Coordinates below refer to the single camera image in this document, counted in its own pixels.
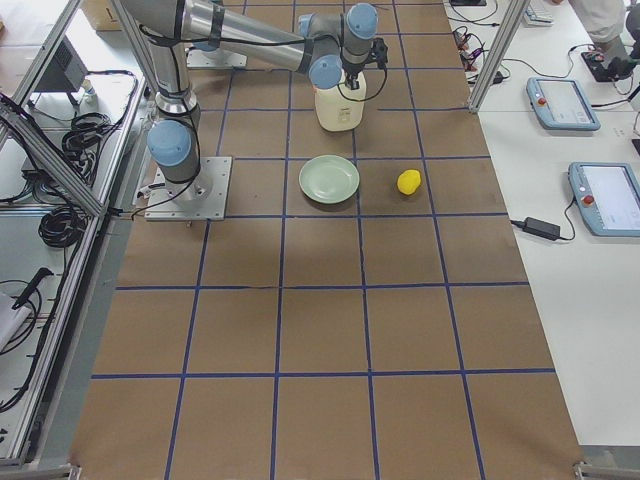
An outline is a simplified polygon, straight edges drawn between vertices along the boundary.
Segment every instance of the white plastic jug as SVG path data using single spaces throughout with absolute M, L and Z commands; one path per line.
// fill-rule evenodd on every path
M 364 102 L 353 102 L 347 100 L 347 98 L 363 100 L 366 97 L 367 83 L 362 72 L 358 74 L 358 84 L 359 88 L 357 90 L 350 90 L 344 85 L 343 75 L 340 80 L 342 94 L 338 91 L 337 86 L 328 90 L 314 89 L 316 115 L 318 115 L 322 128 L 330 132 L 342 132 L 344 130 L 352 130 L 360 124 Z

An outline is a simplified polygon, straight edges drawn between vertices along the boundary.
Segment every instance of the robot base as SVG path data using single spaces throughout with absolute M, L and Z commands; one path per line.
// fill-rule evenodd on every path
M 151 207 L 145 211 L 144 217 L 149 221 L 185 221 L 185 220 L 223 220 L 227 205 L 229 178 L 231 176 L 231 157 L 202 157 L 201 168 L 206 169 L 213 179 L 213 187 L 209 195 L 202 200 L 190 202 L 169 201 Z M 164 182 L 164 175 L 158 169 L 155 183 Z M 151 192 L 149 205 L 160 203 L 169 198 L 167 190 L 158 189 Z
M 229 70 L 247 68 L 247 57 L 239 53 L 223 52 L 223 55 L 209 58 L 201 50 L 192 50 L 187 57 L 187 67 L 191 70 Z

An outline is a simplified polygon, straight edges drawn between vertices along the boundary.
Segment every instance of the green plate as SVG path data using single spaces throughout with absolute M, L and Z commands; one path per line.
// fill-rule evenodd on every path
M 300 188 L 310 199 L 320 203 L 340 203 L 356 193 L 360 175 L 346 158 L 321 155 L 304 164 L 298 180 Z

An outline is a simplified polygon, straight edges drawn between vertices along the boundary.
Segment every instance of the yellow lemon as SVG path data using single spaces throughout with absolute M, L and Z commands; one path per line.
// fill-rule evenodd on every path
M 420 172 L 418 170 L 405 170 L 398 177 L 396 185 L 398 186 L 398 190 L 405 195 L 412 195 L 416 192 L 421 183 L 422 178 L 420 177 Z

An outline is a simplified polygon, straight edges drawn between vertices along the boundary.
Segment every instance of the table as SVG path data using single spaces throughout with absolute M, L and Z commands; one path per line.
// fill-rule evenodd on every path
M 499 13 L 505 5 L 499 3 Z M 547 7 L 555 24 L 550 28 L 523 25 L 506 57 L 562 75 L 568 70 L 568 49 L 589 43 L 589 38 L 567 2 L 548 2 Z M 459 11 L 479 18 L 491 8 L 489 2 L 485 8 Z M 461 25 L 451 23 L 454 28 Z M 490 45 L 497 29 L 469 25 L 469 30 Z M 596 83 L 579 54 L 572 55 L 575 67 L 570 78 L 580 81 L 592 103 L 624 98 L 612 84 Z M 524 89 L 534 72 L 523 64 L 507 65 L 512 77 L 490 89 L 479 117 L 510 217 L 544 219 L 561 225 L 563 235 L 569 235 L 563 216 L 571 199 L 566 177 L 569 163 L 628 162 L 639 176 L 640 157 L 631 144 L 636 114 L 623 104 L 597 113 L 602 123 L 597 132 L 546 131 Z M 579 443 L 637 446 L 640 322 L 635 306 L 640 291 L 640 240 L 595 237 L 576 207 L 569 216 L 576 227 L 574 241 L 551 243 L 518 231 L 518 246 Z

